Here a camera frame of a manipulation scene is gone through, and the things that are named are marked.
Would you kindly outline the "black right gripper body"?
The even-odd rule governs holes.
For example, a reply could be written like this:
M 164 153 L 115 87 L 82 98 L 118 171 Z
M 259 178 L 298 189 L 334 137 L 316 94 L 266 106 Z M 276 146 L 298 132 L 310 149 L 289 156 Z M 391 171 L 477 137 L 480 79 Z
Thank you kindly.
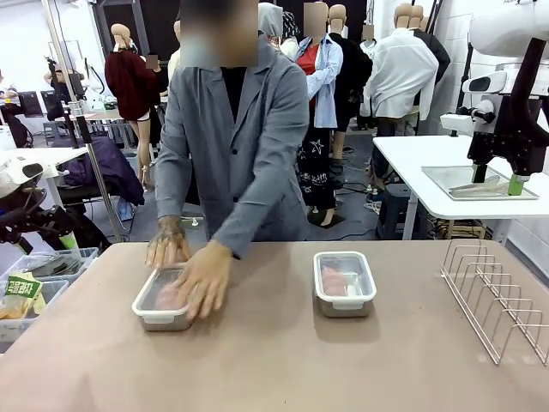
M 477 111 L 488 112 L 488 101 L 493 120 L 486 123 L 474 116 L 473 138 L 468 150 L 468 159 L 474 165 L 487 165 L 498 157 L 509 162 L 515 175 L 541 173 L 546 158 L 546 147 L 536 146 L 534 139 L 518 128 L 514 122 L 509 96 L 483 96 Z

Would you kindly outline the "clear lid with white rim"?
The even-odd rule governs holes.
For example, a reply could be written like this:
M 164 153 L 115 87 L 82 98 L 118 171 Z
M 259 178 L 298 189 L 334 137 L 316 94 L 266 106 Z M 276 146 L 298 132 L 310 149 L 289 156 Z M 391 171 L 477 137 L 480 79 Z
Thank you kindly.
M 179 283 L 184 279 L 184 264 L 174 264 L 156 269 L 145 281 L 136 296 L 132 310 L 137 311 L 171 311 L 185 309 L 178 298 Z
M 347 296 L 327 296 L 322 290 L 321 269 L 326 265 L 347 280 Z M 313 258 L 314 294 L 326 301 L 374 300 L 377 287 L 365 255 L 358 251 L 321 251 Z

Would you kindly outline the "steel rectangular food container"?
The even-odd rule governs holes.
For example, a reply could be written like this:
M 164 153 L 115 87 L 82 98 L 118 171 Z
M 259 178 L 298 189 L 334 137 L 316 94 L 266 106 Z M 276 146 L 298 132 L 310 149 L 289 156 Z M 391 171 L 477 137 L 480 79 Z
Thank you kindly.
M 374 310 L 374 303 L 362 300 L 326 301 L 316 297 L 320 313 L 327 318 L 366 318 Z
M 137 311 L 136 316 L 146 331 L 182 331 L 189 329 L 193 323 L 187 318 L 185 309 Z

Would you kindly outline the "person's right forearm grey sleeve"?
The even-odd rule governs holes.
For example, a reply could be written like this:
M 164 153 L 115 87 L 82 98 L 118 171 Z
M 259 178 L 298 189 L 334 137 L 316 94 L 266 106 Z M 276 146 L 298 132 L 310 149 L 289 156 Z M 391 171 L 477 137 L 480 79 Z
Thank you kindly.
M 155 166 L 155 198 L 158 218 L 179 217 L 190 188 L 189 159 L 161 156 Z

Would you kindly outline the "person's tattooed right hand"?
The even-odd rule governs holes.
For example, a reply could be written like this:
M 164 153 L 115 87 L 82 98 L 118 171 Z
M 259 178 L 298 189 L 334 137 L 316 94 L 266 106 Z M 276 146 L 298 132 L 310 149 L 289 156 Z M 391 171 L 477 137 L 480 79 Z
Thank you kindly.
M 158 232 L 148 243 L 146 264 L 161 268 L 187 262 L 190 257 L 190 247 L 181 218 L 173 215 L 159 218 Z

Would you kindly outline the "person's left hand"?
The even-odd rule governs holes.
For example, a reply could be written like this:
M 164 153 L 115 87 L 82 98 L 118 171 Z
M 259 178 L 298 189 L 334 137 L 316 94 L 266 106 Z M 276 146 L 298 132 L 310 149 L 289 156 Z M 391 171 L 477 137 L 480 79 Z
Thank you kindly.
M 177 302 L 187 308 L 186 317 L 207 318 L 221 309 L 232 267 L 232 251 L 211 240 L 185 265 L 175 285 Z

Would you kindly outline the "steel tongs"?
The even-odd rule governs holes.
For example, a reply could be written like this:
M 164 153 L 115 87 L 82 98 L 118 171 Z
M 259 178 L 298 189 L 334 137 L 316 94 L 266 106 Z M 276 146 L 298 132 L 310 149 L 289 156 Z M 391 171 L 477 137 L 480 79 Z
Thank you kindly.
M 502 179 L 500 176 L 491 176 L 485 182 L 471 183 L 461 185 L 449 189 L 449 194 L 458 195 L 473 192 L 495 192 L 506 193 L 509 188 L 509 181 Z

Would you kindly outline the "clear plastic bin with metalware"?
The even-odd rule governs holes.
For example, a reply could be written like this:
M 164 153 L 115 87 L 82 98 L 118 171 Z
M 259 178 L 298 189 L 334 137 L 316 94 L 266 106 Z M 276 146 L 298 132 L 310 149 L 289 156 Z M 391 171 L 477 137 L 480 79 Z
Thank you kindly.
M 98 257 L 95 247 L 36 252 L 21 257 L 10 270 L 31 272 L 39 282 L 66 280 L 73 283 Z

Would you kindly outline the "clear plastic bin with snacks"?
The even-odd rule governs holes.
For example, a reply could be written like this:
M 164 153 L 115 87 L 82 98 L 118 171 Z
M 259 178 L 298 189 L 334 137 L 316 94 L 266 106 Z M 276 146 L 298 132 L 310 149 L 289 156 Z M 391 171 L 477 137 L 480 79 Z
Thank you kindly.
M 45 308 L 55 302 L 68 287 L 67 280 L 45 282 L 41 290 Z M 4 353 L 38 318 L 39 315 L 31 310 L 25 318 L 0 319 L 0 353 Z

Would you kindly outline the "silver metal stand pole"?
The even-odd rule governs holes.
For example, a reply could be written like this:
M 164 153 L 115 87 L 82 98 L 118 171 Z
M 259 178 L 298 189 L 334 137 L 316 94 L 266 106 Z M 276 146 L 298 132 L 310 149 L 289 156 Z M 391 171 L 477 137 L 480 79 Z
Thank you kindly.
M 45 13 L 45 18 L 46 18 L 46 21 L 47 21 L 47 24 L 48 24 L 50 35 L 51 35 L 51 41 L 52 41 L 52 44 L 54 46 L 55 52 L 57 54 L 57 62 L 61 66 L 61 70 L 63 72 L 63 78 L 65 80 L 65 77 L 69 74 L 69 72 L 68 72 L 68 68 L 67 68 L 67 65 L 66 65 L 66 62 L 65 62 L 65 59 L 64 59 L 64 54 L 63 54 L 63 51 L 62 51 L 61 42 L 60 42 L 60 40 L 58 38 L 58 35 L 57 35 L 57 29 L 56 29 L 56 25 L 55 25 L 55 22 L 53 20 L 53 16 L 52 16 L 52 13 L 51 13 L 49 0 L 40 0 L 40 1 L 41 1 L 41 4 L 42 4 L 42 8 L 44 10 L 44 13 Z M 65 121 L 68 124 L 69 124 L 69 122 L 75 122 L 73 117 L 69 117 L 68 105 L 63 106 L 63 116 L 65 118 Z M 110 199 L 109 193 L 106 189 L 106 184 L 105 184 L 105 181 L 103 179 L 102 172 L 100 170 L 100 164 L 97 161 L 96 155 L 94 153 L 93 141 L 92 141 L 91 145 L 85 144 L 85 147 L 88 150 L 88 155 L 89 155 L 89 158 L 90 158 L 93 170 L 94 170 L 94 175 L 96 177 L 97 185 L 100 189 L 100 194 L 101 194 L 101 196 L 103 198 L 103 201 L 104 201 L 104 204 L 106 206 L 106 211 L 107 211 L 109 221 L 110 221 L 111 226 L 112 226 L 112 231 L 113 231 L 115 240 L 116 240 L 117 243 L 121 243 L 124 239 L 123 239 L 122 234 L 120 233 L 120 230 L 119 230 L 120 224 L 118 222 L 118 218 L 117 218 L 117 215 L 115 213 L 115 209 L 112 205 L 112 201 Z

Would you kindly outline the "white work table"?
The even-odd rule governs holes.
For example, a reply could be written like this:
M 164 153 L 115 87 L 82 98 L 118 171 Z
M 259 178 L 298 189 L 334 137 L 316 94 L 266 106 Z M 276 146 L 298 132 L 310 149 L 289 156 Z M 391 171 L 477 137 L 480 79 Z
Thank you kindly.
M 7 159 L 23 159 L 31 163 L 39 163 L 45 176 L 55 176 L 57 167 L 70 160 L 88 153 L 86 147 L 82 148 L 15 148 L 0 150 L 0 164 Z

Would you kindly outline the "grey plastic stool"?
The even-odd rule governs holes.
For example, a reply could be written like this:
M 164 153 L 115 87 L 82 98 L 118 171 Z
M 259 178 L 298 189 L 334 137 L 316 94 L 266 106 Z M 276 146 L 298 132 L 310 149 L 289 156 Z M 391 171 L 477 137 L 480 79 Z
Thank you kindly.
M 376 236 L 381 240 L 402 239 L 410 190 L 404 184 L 387 185 L 379 210 Z

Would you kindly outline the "mannequin in dark jacket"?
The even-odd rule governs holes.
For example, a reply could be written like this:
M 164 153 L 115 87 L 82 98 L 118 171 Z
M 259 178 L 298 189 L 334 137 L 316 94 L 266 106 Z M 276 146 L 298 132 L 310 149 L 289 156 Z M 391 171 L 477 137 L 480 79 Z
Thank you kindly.
M 425 31 L 426 19 L 424 18 L 424 10 L 420 5 L 412 7 L 412 14 L 408 23 L 408 29 L 413 31 L 413 35 L 421 39 L 425 46 L 430 50 L 431 54 L 438 61 L 436 78 L 432 88 L 421 89 L 414 98 L 413 109 L 418 113 L 418 120 L 426 120 L 430 110 L 430 104 L 424 105 L 421 101 L 423 97 L 428 97 L 432 100 L 434 86 L 442 79 L 445 71 L 449 67 L 450 58 L 440 41 L 430 33 Z

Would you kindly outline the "mannequin in white shirt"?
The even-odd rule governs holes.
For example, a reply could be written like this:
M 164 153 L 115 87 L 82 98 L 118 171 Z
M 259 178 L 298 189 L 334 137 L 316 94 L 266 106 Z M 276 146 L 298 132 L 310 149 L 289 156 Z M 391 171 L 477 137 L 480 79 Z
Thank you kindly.
M 439 63 L 409 26 L 421 17 L 412 4 L 400 4 L 395 29 L 377 41 L 364 98 L 378 136 L 412 136 L 417 122 L 428 118 Z

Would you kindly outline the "mannequin with patterned headscarf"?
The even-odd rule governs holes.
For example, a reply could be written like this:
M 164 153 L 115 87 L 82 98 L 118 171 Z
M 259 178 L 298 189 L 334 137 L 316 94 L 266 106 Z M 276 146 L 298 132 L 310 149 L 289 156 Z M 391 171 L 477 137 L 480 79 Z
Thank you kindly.
M 300 30 L 297 26 L 293 13 L 289 11 L 284 11 L 282 17 L 283 31 L 280 49 L 285 56 L 294 59 L 299 49 L 297 37 L 300 33 Z

